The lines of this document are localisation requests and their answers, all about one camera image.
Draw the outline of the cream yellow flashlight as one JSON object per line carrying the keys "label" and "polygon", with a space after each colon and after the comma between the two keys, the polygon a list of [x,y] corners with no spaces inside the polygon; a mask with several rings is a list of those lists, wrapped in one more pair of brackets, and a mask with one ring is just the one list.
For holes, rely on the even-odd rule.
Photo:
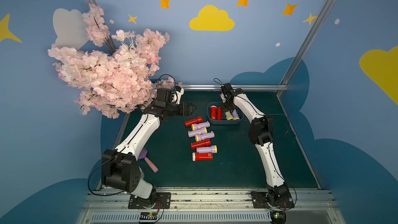
{"label": "cream yellow flashlight", "polygon": [[230,111],[225,112],[225,115],[226,115],[226,120],[233,120],[234,119],[234,117],[233,117],[233,115],[231,114]]}

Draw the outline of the purple flashlight bottom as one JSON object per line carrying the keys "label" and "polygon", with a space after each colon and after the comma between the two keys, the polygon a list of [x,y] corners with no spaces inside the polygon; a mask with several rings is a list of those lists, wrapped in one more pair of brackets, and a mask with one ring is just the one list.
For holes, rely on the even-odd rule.
{"label": "purple flashlight bottom", "polygon": [[237,113],[237,109],[233,110],[232,117],[233,117],[233,120],[240,120],[240,117],[239,117],[239,115]]}

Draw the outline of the clear blue storage box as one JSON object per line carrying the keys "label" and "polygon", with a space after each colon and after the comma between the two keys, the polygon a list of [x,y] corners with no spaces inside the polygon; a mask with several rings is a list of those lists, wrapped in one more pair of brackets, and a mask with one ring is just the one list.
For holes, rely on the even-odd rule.
{"label": "clear blue storage box", "polygon": [[222,102],[218,101],[218,102],[210,102],[207,105],[207,118],[208,121],[213,124],[213,125],[235,125],[235,124],[239,124],[242,120],[245,119],[245,115],[243,114],[243,112],[239,109],[236,108],[237,114],[239,116],[239,120],[227,120],[225,113],[222,114],[222,119],[221,120],[213,120],[211,119],[211,107],[215,106],[215,107],[221,107]]}

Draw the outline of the large red flashlight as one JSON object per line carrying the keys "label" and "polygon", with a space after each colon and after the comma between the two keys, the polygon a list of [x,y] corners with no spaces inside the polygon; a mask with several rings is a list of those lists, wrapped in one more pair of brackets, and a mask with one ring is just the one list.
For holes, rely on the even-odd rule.
{"label": "large red flashlight", "polygon": [[222,115],[223,115],[223,111],[221,109],[221,107],[217,108],[217,120],[221,121],[222,120]]}

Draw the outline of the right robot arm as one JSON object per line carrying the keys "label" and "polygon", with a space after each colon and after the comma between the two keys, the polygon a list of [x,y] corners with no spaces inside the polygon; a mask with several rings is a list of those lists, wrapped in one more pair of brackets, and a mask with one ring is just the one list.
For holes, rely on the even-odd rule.
{"label": "right robot arm", "polygon": [[266,176],[268,189],[266,203],[281,210],[294,208],[295,202],[288,183],[279,169],[274,152],[273,117],[262,113],[242,89],[234,89],[229,83],[221,85],[220,97],[222,99],[221,109],[225,113],[238,108],[250,122],[248,137],[259,152]]}

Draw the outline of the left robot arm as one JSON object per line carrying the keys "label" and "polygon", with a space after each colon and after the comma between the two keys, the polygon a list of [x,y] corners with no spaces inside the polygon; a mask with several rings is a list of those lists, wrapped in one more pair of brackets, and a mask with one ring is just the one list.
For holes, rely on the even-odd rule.
{"label": "left robot arm", "polygon": [[145,200],[152,198],[154,186],[142,179],[138,165],[144,146],[164,119],[169,116],[190,116],[194,112],[191,103],[180,102],[184,94],[181,86],[160,88],[156,94],[127,138],[115,149],[105,150],[102,155],[102,184]]}

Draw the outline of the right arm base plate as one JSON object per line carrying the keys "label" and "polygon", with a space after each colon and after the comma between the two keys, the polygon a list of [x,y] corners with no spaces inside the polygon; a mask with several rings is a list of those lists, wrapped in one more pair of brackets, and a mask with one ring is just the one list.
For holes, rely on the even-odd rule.
{"label": "right arm base plate", "polygon": [[277,208],[284,211],[292,209],[295,206],[291,195],[288,193],[278,195],[272,191],[252,191],[250,195],[254,208]]}

